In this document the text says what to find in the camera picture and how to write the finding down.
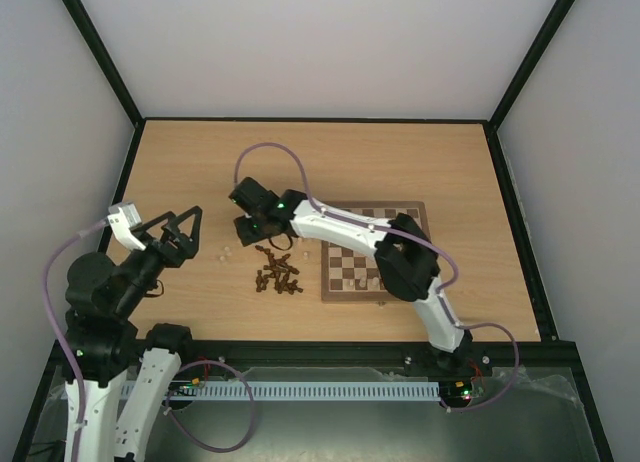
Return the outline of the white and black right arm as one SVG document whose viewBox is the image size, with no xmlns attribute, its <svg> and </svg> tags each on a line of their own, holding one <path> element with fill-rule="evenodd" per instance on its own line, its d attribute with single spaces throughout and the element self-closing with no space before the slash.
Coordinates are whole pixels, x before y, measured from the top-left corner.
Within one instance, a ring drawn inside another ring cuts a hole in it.
<svg viewBox="0 0 640 462">
<path fill-rule="evenodd" d="M 410 303 L 423 322 L 434 363 L 450 374 L 470 363 L 470 331 L 444 293 L 436 248 L 411 216 L 358 215 L 300 191 L 278 195 L 251 177 L 236 182 L 229 198 L 244 212 L 234 220 L 243 245 L 285 234 L 332 243 L 374 260 L 386 291 Z"/>
</svg>

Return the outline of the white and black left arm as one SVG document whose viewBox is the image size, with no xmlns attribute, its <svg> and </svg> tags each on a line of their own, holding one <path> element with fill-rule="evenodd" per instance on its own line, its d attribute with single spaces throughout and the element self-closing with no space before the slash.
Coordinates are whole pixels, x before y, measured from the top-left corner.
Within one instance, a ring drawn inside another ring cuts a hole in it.
<svg viewBox="0 0 640 462">
<path fill-rule="evenodd" d="M 66 460 L 144 460 L 161 401 L 193 338 L 186 326 L 158 323 L 139 347 L 129 318 L 164 288 L 164 270 L 198 253 L 201 220 L 201 208 L 193 206 L 144 223 L 134 205 L 116 204 L 107 222 L 128 256 L 116 264 L 89 252 L 68 269 L 65 339 L 75 362 L 65 375 Z"/>
</svg>

